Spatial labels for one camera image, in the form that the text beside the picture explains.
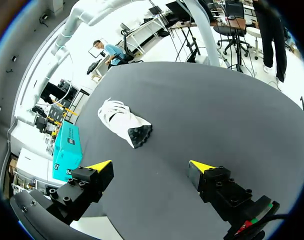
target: floor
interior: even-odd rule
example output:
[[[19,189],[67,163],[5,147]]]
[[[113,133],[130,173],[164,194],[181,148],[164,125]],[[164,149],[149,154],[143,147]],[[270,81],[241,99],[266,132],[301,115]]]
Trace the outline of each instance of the floor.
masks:
[[[191,32],[193,36],[196,38],[196,42],[200,48],[201,54],[206,53],[205,44],[202,41],[200,31],[197,27],[192,27]],[[212,29],[213,37],[215,42],[220,39],[227,39],[227,37],[215,32]],[[137,59],[143,60],[144,62],[156,62],[156,61],[170,61],[170,62],[185,62],[187,57],[190,54],[190,50],[188,47],[184,46],[182,51],[177,58],[177,51],[180,50],[182,46],[182,42],[184,41],[183,33],[180,29],[173,31],[174,37],[171,39],[169,36],[165,38],[154,38],[149,43],[144,46],[146,54]],[[245,42],[249,43],[251,46],[255,46],[255,37],[249,34],[245,35]],[[222,46],[217,46],[219,51],[223,53],[224,48],[228,45],[227,42],[224,42]],[[262,40],[258,38],[258,48],[262,50]],[[225,57],[229,63],[229,65],[234,65],[237,63],[237,56],[236,51],[234,48],[230,48],[227,50],[227,55],[222,55]],[[284,81],[284,90],[283,93],[288,96],[291,100],[293,100],[298,106],[302,107],[302,103],[300,98],[303,96],[304,98],[304,62],[295,56],[289,50],[286,50],[287,56],[287,70],[286,76]],[[269,84],[272,88],[277,89],[277,82],[276,82],[276,60],[274,57],[274,64],[271,70],[271,73],[266,73],[263,70],[263,59],[261,57],[258,60],[255,60],[255,52],[250,52],[248,57],[244,56],[244,52],[242,53],[242,60],[243,65],[248,69],[245,71],[245,74],[254,75],[256,79]],[[220,61],[221,67],[226,68],[227,66],[221,60]]]

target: white wall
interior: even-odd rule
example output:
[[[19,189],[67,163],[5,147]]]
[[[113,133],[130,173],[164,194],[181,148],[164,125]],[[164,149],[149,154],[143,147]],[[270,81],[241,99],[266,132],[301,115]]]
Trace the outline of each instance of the white wall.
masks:
[[[7,130],[12,124],[13,106],[24,72],[36,50],[51,31],[69,15],[76,1],[66,1],[60,15],[47,19],[48,27],[39,23],[39,17],[46,10],[45,1],[30,1],[8,27],[0,42],[0,173],[8,149]],[[18,56],[16,62],[11,61],[13,55]],[[6,70],[10,69],[13,72],[6,73]]]
[[[161,9],[166,9],[166,0],[155,0],[153,2],[159,5]],[[95,26],[90,27],[82,23],[71,40],[66,43],[73,63],[70,57],[66,58],[53,74],[50,82],[56,85],[61,79],[72,80],[73,76],[74,86],[92,92],[96,87],[96,83],[89,80],[90,77],[86,73],[88,67],[97,61],[88,53],[88,50],[93,46],[93,42],[103,38],[110,44],[117,44],[123,39],[123,36],[120,34],[120,24],[124,23],[129,28],[137,27],[143,22],[143,18],[145,18],[146,13],[149,13],[149,8],[151,7],[149,1],[132,2],[117,9]],[[31,78],[31,83],[34,84],[37,79],[45,76],[47,69],[49,69],[48,64],[51,61],[55,61],[55,58],[48,51],[36,68]]]
[[[153,2],[161,9],[167,9],[165,4],[168,1],[154,0]],[[93,42],[97,39],[104,38],[111,44],[118,43],[121,39],[123,39],[123,36],[120,34],[120,24],[124,23],[130,28],[137,27],[143,22],[143,18],[145,18],[147,15],[151,15],[149,12],[149,8],[151,7],[152,5],[147,0],[132,2],[120,9],[117,9],[95,26],[89,27],[86,24],[81,24],[71,40],[66,43],[66,47],[70,51],[72,61],[70,57],[67,57],[53,74],[50,82],[57,85],[61,79],[72,81],[72,84],[78,89],[83,88],[85,91],[92,93],[97,84],[90,80],[90,76],[86,73],[88,67],[93,62],[96,62],[96,59],[88,53],[88,50],[92,47]],[[52,38],[56,38],[59,32],[60,29],[53,35]],[[51,61],[56,61],[55,57],[50,51],[51,47],[44,54],[41,61],[35,68],[35,72],[32,74],[31,80],[28,83],[28,88],[32,88],[37,80],[43,79],[47,73],[47,70],[49,69],[49,63]],[[38,103],[48,105],[42,99],[40,99]],[[35,126],[23,126],[22,124],[25,125],[25,123],[18,124],[11,134],[12,153],[17,155],[22,146],[29,146],[28,149],[31,152],[39,155],[44,154],[43,151],[45,151],[45,146],[39,144],[43,141],[44,135],[39,133],[39,130]],[[31,141],[31,138],[38,142],[38,144],[34,144],[35,141]]]
[[[37,19],[45,9],[46,6],[44,5],[43,1],[32,1],[21,11],[15,21],[13,21],[8,27],[0,42],[0,79],[7,77],[9,74],[13,74],[12,72],[6,73],[6,70],[13,68],[12,65],[14,63],[11,62],[11,57],[13,55],[17,55],[18,44],[24,40],[26,34],[34,29],[37,24],[39,24],[39,22],[36,21],[27,21],[27,18],[32,20]],[[1,94],[4,87],[5,82],[0,81],[0,105],[2,105]]]

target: gray table surface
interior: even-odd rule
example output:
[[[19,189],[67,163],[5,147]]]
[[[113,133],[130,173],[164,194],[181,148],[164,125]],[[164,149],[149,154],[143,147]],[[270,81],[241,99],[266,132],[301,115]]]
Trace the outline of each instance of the gray table surface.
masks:
[[[148,120],[137,149],[107,129],[98,109],[111,98]],[[230,228],[186,176],[189,160],[225,166],[236,182],[287,213],[304,183],[304,113],[269,85],[196,63],[112,67],[83,107],[83,166],[112,160],[114,179],[84,216],[107,215],[126,240],[222,239]],[[270,234],[279,224],[268,224]]]

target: office chair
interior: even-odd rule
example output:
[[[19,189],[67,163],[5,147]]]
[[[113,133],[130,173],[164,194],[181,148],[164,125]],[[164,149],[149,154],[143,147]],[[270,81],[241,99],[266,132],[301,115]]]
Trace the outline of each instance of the office chair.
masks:
[[[135,55],[133,54],[133,52],[130,51],[130,49],[128,48],[128,44],[127,44],[127,37],[129,35],[129,33],[126,30],[121,30],[121,35],[123,35],[123,48],[125,51],[125,57],[122,58],[120,57],[120,54],[117,54],[114,58],[119,59],[121,61],[122,64],[134,64],[134,63],[142,63],[143,61],[132,61],[135,58]]]
[[[243,3],[238,0],[226,0],[225,1],[225,15],[227,17],[234,16],[236,18],[244,19]],[[219,45],[219,46],[220,46],[220,43],[222,43],[222,42],[228,42],[228,45],[226,46],[226,48],[223,51],[223,54],[227,55],[227,49],[232,47],[232,45],[235,46],[237,43],[235,32],[233,30],[231,30],[229,26],[215,26],[213,29],[217,33],[227,36],[228,39],[217,41],[217,45]],[[245,34],[247,33],[246,30],[238,30],[238,32],[239,32],[240,37],[244,37]],[[247,49],[245,49],[242,45],[241,45],[241,49],[245,52],[244,56],[247,57],[249,55],[248,49],[250,48],[250,44],[248,44],[245,41],[241,41],[241,40],[240,40],[240,43],[246,45]]]

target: cable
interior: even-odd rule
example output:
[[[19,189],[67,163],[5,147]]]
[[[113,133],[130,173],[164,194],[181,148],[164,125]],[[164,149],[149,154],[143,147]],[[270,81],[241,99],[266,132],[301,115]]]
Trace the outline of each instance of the cable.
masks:
[[[236,65],[238,65],[238,64],[231,65],[231,66],[229,66],[227,69],[232,68],[232,67],[234,67],[234,66],[236,66]]]
[[[178,50],[177,50],[177,47],[176,47],[176,45],[175,45],[175,43],[174,43],[174,41],[173,41],[173,38],[172,38],[172,36],[171,36],[171,34],[170,34],[168,28],[166,27],[166,24],[165,24],[164,21],[163,21],[164,16],[163,16],[162,12],[159,11],[159,10],[157,9],[157,6],[152,2],[152,0],[148,0],[148,1],[151,3],[152,7],[156,10],[156,12],[159,13],[159,14],[161,15],[160,19],[161,19],[161,21],[162,21],[164,27],[166,28],[167,32],[169,33],[170,37],[171,37],[171,40],[172,40],[172,43],[173,43],[173,46],[174,46],[174,48],[175,48],[176,53],[179,54],[179,53],[178,53]]]
[[[186,43],[186,41],[187,41],[187,39],[188,39],[188,36],[189,36],[189,33],[190,33],[190,28],[191,28],[191,16],[190,16],[189,26],[188,26],[188,29],[187,29],[187,35],[185,36],[184,42],[183,42],[183,44],[182,44],[180,50],[178,51],[178,54],[177,54],[177,56],[176,56],[175,61],[178,60],[179,54],[180,54],[182,48],[184,47],[184,44]]]
[[[230,240],[237,240],[237,239],[244,239],[244,237],[247,234],[253,234],[258,228],[260,228],[262,225],[267,224],[268,222],[271,222],[273,220],[285,220],[287,219],[288,214],[276,214],[272,216],[264,216],[261,220],[258,222],[254,223],[253,225],[247,227],[237,235],[235,235],[233,238]]]
[[[236,22],[237,22],[237,24],[238,24],[238,27],[241,29],[241,26],[240,26],[240,23],[238,22],[238,20],[237,20],[237,17],[234,15],[234,17],[235,17],[235,20],[236,20]],[[246,41],[246,35],[244,34],[244,36],[243,36],[243,39],[244,39],[244,42],[247,42]],[[249,58],[250,58],[250,62],[251,62],[251,67],[252,67],[252,69],[253,69],[253,73],[254,73],[254,68],[253,68],[253,64],[252,64],[252,59],[251,59],[251,54],[250,54],[250,51],[249,50],[247,50],[247,54],[248,54],[248,56],[249,56]]]
[[[69,52],[68,55],[69,55],[69,57],[70,57],[70,59],[71,59],[72,69],[73,69],[73,65],[74,65],[74,64],[73,64],[73,60],[72,60],[72,57],[71,57],[71,53]],[[48,107],[48,106],[52,106],[52,105],[54,105],[54,104],[60,103],[60,102],[69,94],[69,92],[70,92],[70,90],[71,90],[73,78],[74,78],[74,71],[72,71],[72,79],[71,79],[71,81],[68,82],[68,83],[69,83],[68,90],[67,90],[66,94],[65,94],[60,100],[58,100],[58,101],[56,101],[56,102],[54,102],[54,103],[49,103],[49,104],[37,103],[36,105],[38,105],[38,106],[47,106],[47,107]]]
[[[252,68],[252,70],[253,70],[253,74],[252,74],[252,72],[248,69],[248,67],[247,67],[247,65],[246,65],[246,63],[245,63],[245,61],[243,61],[243,64],[244,64],[245,68],[250,72],[252,78],[256,78],[256,77],[255,77],[256,75],[255,75],[255,73],[254,73],[253,68]]]
[[[177,33],[177,31],[175,31],[175,33],[176,33],[177,38],[179,39],[180,43],[181,43],[181,44],[183,44],[183,43],[182,43],[182,41],[181,41],[181,38],[179,37],[179,35],[178,35],[178,33]],[[186,49],[185,49],[185,48],[183,48],[183,50],[184,50],[184,52],[185,52],[185,54],[186,54],[186,57],[187,57],[187,58],[189,58],[189,57],[188,57],[188,53],[187,53]]]

